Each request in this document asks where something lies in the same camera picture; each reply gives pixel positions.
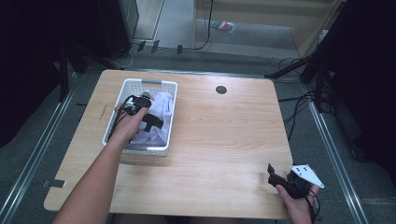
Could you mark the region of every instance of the hand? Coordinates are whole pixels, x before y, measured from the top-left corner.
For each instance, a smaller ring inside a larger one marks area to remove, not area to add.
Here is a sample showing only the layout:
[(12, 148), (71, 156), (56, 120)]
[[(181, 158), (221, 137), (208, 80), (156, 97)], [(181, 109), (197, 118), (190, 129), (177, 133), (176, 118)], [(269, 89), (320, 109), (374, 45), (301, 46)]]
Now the hand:
[[(119, 112), (119, 108), (120, 106), (115, 108), (116, 112)], [(111, 138), (108, 140), (108, 143), (117, 144), (122, 149), (126, 148), (129, 142), (133, 140), (138, 133), (140, 133), (140, 122), (148, 113), (149, 109), (143, 107), (133, 116), (127, 115), (126, 113), (121, 114), (120, 121), (111, 135)]]
[[(276, 190), (288, 210), (290, 221), (293, 224), (308, 224), (312, 223), (311, 215), (309, 211), (308, 203), (304, 198), (302, 199), (292, 199), (288, 192), (281, 185), (276, 185)], [(319, 187), (313, 185), (311, 190), (318, 195)], [(312, 195), (307, 196), (309, 202), (314, 205), (314, 197)]]

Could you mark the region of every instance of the gray floor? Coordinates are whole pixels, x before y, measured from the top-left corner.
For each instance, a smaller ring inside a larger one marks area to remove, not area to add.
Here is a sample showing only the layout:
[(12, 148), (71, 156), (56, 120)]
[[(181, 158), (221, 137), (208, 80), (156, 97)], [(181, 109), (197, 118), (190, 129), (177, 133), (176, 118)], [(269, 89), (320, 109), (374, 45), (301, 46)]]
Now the gray floor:
[[(175, 6), (179, 6), (180, 3), (181, 0), (166, 0), (164, 8), (175, 9)], [(177, 44), (183, 44), (183, 46), (187, 47), (191, 43), (189, 42), (191, 41), (191, 32), (188, 28), (170, 28), (169, 24), (164, 24), (163, 22), (172, 19), (166, 13), (171, 14), (170, 11), (164, 10), (156, 39), (161, 39), (161, 44), (164, 47), (172, 48), (172, 46)], [(188, 24), (187, 19), (179, 20), (179, 22), (185, 23), (184, 26)], [(244, 27), (238, 24), (236, 31)], [(280, 59), (295, 58), (297, 55), (296, 49), (289, 42), (290, 39), (287, 37), (287, 32), (283, 30), (284, 28), (266, 27), (263, 30), (267, 28), (275, 28), (274, 32), (269, 34), (272, 37), (266, 38), (266, 40), (269, 40), (267, 42), (260, 40), (256, 44), (253, 44), (254, 38), (252, 38), (251, 41), (248, 41), (252, 48), (243, 48), (243, 44), (241, 44), (244, 43), (243, 38), (239, 38), (239, 40), (230, 38), (227, 39), (228, 47), (224, 51), (221, 51), (224, 48), (222, 47), (223, 45), (218, 43), (219, 40), (215, 41), (214, 39), (211, 39), (211, 49), (200, 52), (185, 51), (182, 54), (176, 54), (175, 50), (159, 49), (157, 53), (151, 54), (149, 52), (150, 48), (146, 48), (141, 52), (136, 52), (134, 49), (131, 50), (133, 63), (127, 69), (160, 69), (183, 71), (185, 73), (195, 71), (195, 73), (201, 74), (207, 72), (215, 73), (217, 76), (263, 78), (264, 74), (271, 74), (278, 70)], [(259, 32), (259, 30), (260, 28), (254, 28), (250, 32), (255, 33)], [(276, 35), (282, 34), (283, 37), (276, 38)], [(283, 41), (283, 43), (274, 44), (272, 40)], [(130, 60), (130, 55), (126, 54), (118, 63), (128, 63)], [(48, 189), (41, 187), (41, 183), (43, 180), (55, 177), (64, 153), (78, 126), (78, 120), (84, 111), (84, 106), (78, 104), (88, 103), (97, 79), (105, 69), (102, 65), (89, 59), (87, 59), (87, 62), (89, 63), (89, 68), (86, 74), (78, 75), (78, 82), (69, 107), (67, 107), (55, 134), (49, 141), (47, 151), (39, 163), (28, 188), (23, 192), (23, 197), (10, 223), (49, 223), (56, 215), (56, 213), (46, 211), (43, 208)], [(298, 74), (295, 72), (276, 80), (276, 93), (279, 99), (297, 97), (304, 94), (304, 92), (304, 85), (298, 81)], [(0, 149), (1, 203), (6, 202), (9, 191), (32, 154), (35, 144), (39, 141), (40, 134), (44, 131), (52, 112), (58, 105), (58, 96), (59, 90), (56, 89), (29, 118), (17, 137)], [(280, 109), (283, 118), (287, 118), (292, 114), (294, 103), (281, 103)], [(331, 114), (323, 114), (321, 116), (326, 121), (327, 129), (330, 131), (337, 153), (346, 169), (347, 177), (350, 178), (359, 196), (364, 214), (367, 216), (367, 222), (396, 223), (396, 216), (393, 215), (393, 211), (396, 208), (396, 188), (390, 183), (388, 174), (375, 163), (353, 160), (337, 119)], [(285, 126), (285, 129), (288, 132), (290, 126)], [(335, 172), (336, 167), (334, 167), (330, 159), (329, 151), (323, 142), (318, 125), (309, 107), (299, 113), (297, 117), (295, 130), (290, 139), (290, 150), (294, 161), (310, 164), (326, 185), (326, 189), (319, 194), (321, 212), (320, 220), (317, 220), (317, 223), (354, 223), (355, 220), (350, 212), (347, 195), (342, 189), (340, 177)], [(266, 219), (242, 218), (241, 223), (275, 222)], [(280, 220), (277, 223), (289, 222)]]

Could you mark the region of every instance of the white plastic basket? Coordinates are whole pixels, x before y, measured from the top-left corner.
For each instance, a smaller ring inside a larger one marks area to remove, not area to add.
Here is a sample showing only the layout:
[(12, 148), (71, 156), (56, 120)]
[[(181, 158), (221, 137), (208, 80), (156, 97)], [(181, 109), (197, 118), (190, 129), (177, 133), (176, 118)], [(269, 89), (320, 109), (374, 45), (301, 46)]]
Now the white plastic basket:
[[(115, 103), (123, 103), (123, 101), (130, 95), (139, 96), (142, 92), (148, 91), (152, 96), (155, 96), (159, 91), (169, 92), (173, 96), (173, 107), (172, 114), (170, 118), (169, 132), (167, 134), (167, 141), (165, 145), (149, 146), (145, 144), (131, 144), (123, 150), (123, 154), (136, 154), (136, 155), (152, 155), (152, 156), (166, 156), (168, 154), (168, 147), (170, 136), (172, 132), (172, 123), (175, 112), (176, 96), (177, 96), (177, 83), (171, 81), (158, 81), (158, 80), (146, 80), (146, 79), (135, 79), (128, 78), (125, 79), (120, 90), (119, 98)], [(103, 145), (107, 144), (107, 138), (111, 131), (114, 119), (117, 114), (112, 113), (110, 121), (107, 124), (105, 136), (103, 137)]]

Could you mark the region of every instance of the cable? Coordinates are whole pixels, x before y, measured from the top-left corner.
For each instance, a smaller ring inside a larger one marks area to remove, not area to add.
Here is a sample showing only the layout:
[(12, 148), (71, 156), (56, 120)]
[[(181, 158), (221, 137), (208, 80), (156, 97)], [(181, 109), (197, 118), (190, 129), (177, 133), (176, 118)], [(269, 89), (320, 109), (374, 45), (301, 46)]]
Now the cable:
[(202, 5), (204, 6), (204, 7), (210, 7), (210, 6), (212, 6), (213, 5), (213, 3), (215, 3), (215, 2), (217, 2), (218, 0), (213, 0), (210, 4), (205, 4), (204, 3), (204, 0), (202, 1)]
[(198, 48), (198, 49), (193, 49), (193, 50), (200, 50), (200, 49), (203, 49), (203, 48), (206, 46), (207, 42), (209, 42), (209, 38), (210, 38), (210, 22), (211, 22), (211, 20), (212, 20), (213, 3), (214, 3), (215, 1), (214, 1), (214, 0), (211, 0), (210, 2), (211, 2), (211, 4), (210, 4), (210, 12), (209, 12), (209, 23), (207, 24), (207, 39), (206, 39), (206, 42), (205, 42), (200, 48)]
[(116, 130), (116, 127), (117, 127), (117, 125), (119, 124), (120, 120), (122, 120), (122, 119), (125, 117), (125, 115), (124, 115), (124, 116), (120, 119), (120, 114), (121, 114), (123, 108), (125, 108), (125, 106), (127, 105), (129, 99), (131, 99), (132, 97), (133, 97), (132, 95), (128, 96), (128, 97), (124, 100), (124, 102), (122, 103), (122, 105), (120, 106), (119, 111), (117, 112), (116, 118), (115, 118), (114, 121), (113, 121), (113, 125), (112, 125), (112, 127), (111, 127), (110, 134), (108, 135), (107, 142), (108, 142), (108, 140), (110, 139), (111, 135), (113, 135), (114, 130)]
[(128, 65), (125, 65), (125, 66), (122, 66), (122, 65), (120, 65), (120, 64), (118, 64), (118, 63), (116, 63), (116, 62), (114, 62), (113, 60), (111, 60), (111, 62), (113, 62), (116, 66), (118, 66), (118, 67), (120, 67), (120, 68), (126, 68), (126, 67), (129, 67), (132, 63), (133, 63), (133, 61), (134, 61), (134, 59), (133, 59), (133, 57), (132, 57), (132, 49), (134, 49), (134, 48), (136, 48), (138, 45), (132, 45), (131, 46), (131, 48), (129, 49), (129, 56), (131, 57), (131, 62), (130, 63), (128, 63)]
[(315, 217), (317, 217), (319, 215), (320, 212), (320, 201), (318, 198), (318, 195), (316, 193), (314, 193), (314, 191), (312, 191), (312, 189), (310, 189), (309, 191), (311, 191), (311, 193), (314, 194), (314, 199), (316, 199), (317, 205), (318, 205), (318, 211), (315, 213)]
[[(311, 66), (315, 66), (314, 64), (309, 63), (309, 62), (306, 60), (306, 58), (312, 56), (312, 54), (318, 49), (319, 40), (320, 40), (320, 37), (321, 37), (322, 35), (323, 35), (323, 33), (320, 34), (320, 35), (318, 36), (318, 38), (317, 38), (317, 45), (316, 45), (315, 48), (308, 54), (308, 56), (303, 57), (303, 58), (300, 58), (300, 59), (297, 59), (297, 58), (284, 58), (284, 59), (282, 59), (282, 60), (277, 64), (277, 68), (279, 69), (279, 71), (282, 70), (282, 69), (280, 69), (280, 64), (281, 64), (283, 61), (285, 61), (285, 60), (291, 60), (291, 63), (290, 63), (289, 66), (292, 66), (294, 61), (301, 61), (301, 60), (305, 61), (305, 64), (308, 64), (308, 65), (311, 65)], [(293, 71), (296, 72), (297, 74), (301, 75), (302, 73), (297, 72), (296, 69), (294, 69)]]
[[(292, 133), (293, 133), (293, 131), (294, 131), (294, 126), (295, 126), (295, 123), (296, 123), (297, 114), (300, 113), (301, 111), (305, 110), (305, 109), (308, 107), (308, 105), (309, 105), (311, 102), (314, 101), (315, 95), (312, 94), (313, 92), (315, 92), (315, 91), (308, 91), (308, 92), (306, 92), (304, 95), (299, 96), (299, 97), (293, 97), (293, 98), (286, 98), (286, 99), (279, 99), (279, 100), (278, 100), (280, 103), (282, 103), (282, 102), (287, 102), (287, 101), (295, 101), (295, 100), (297, 101), (297, 103), (296, 103), (296, 105), (295, 105), (295, 107), (294, 107), (293, 114), (292, 114), (290, 117), (288, 117), (287, 119), (284, 119), (284, 120), (283, 120), (283, 123), (284, 123), (285, 125), (288, 124), (290, 121), (292, 121), (291, 127), (290, 127), (290, 132), (289, 132), (289, 134), (288, 134), (288, 140), (291, 139), (291, 135), (292, 135)], [(329, 102), (330, 102), (330, 99), (329, 99), (328, 97), (322, 97), (322, 96), (320, 96), (320, 101), (321, 101), (321, 102), (324, 102), (324, 103), (329, 103)], [(325, 111), (325, 110), (323, 110), (323, 109), (322, 109), (322, 112), (323, 112), (323, 113), (332, 113), (331, 110), (330, 110), (330, 111)]]
[[(297, 182), (295, 182), (294, 180), (292, 180), (292, 182), (297, 186), (297, 188), (300, 190), (300, 192), (302, 193), (302, 194), (304, 194), (304, 191), (301, 189), (301, 187), (297, 184)], [(317, 215), (316, 215), (316, 213), (315, 213), (315, 209), (314, 209), (314, 206), (312, 205), (312, 203), (311, 202), (309, 202), (309, 199), (308, 199), (308, 196), (304, 196), (304, 199), (306, 200), (306, 202), (308, 203), (308, 207), (309, 207), (309, 215), (311, 216), (311, 223), (312, 224), (315, 224), (315, 219), (316, 219), (316, 217), (317, 217)]]

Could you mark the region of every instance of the black device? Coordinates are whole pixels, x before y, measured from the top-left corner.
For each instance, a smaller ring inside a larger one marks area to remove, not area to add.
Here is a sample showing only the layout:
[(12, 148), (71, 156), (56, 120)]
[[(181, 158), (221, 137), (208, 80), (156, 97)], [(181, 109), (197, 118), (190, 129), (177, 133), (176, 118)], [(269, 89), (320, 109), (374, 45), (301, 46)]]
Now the black device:
[[(111, 128), (110, 134), (108, 135), (107, 141), (108, 141), (108, 139), (110, 139), (111, 135), (113, 134), (114, 130), (116, 129), (117, 124), (120, 122), (120, 119), (123, 118), (123, 117), (120, 118), (121, 112), (126, 112), (127, 115), (133, 116), (133, 115), (137, 114), (137, 112), (139, 112), (139, 110), (143, 107), (146, 107), (146, 108), (151, 107), (151, 101), (150, 101), (150, 97), (148, 94), (146, 94), (144, 92), (144, 93), (142, 93), (141, 96), (134, 96), (134, 95), (128, 96), (119, 108), (119, 112), (117, 113), (117, 116), (113, 121), (113, 126)], [(152, 114), (145, 115), (143, 117), (142, 121), (145, 121), (147, 123), (146, 128), (144, 129), (144, 131), (147, 133), (149, 133), (152, 126), (155, 126), (160, 129), (163, 127), (163, 121)]]
[(285, 190), (288, 192), (291, 198), (293, 199), (301, 199), (308, 195), (309, 191), (311, 190), (312, 184), (308, 181), (300, 178), (294, 172), (290, 171), (287, 174), (287, 178), (283, 178), (280, 175), (275, 173), (274, 167), (268, 163), (268, 173), (270, 177), (268, 177), (268, 183), (272, 186), (281, 185)]

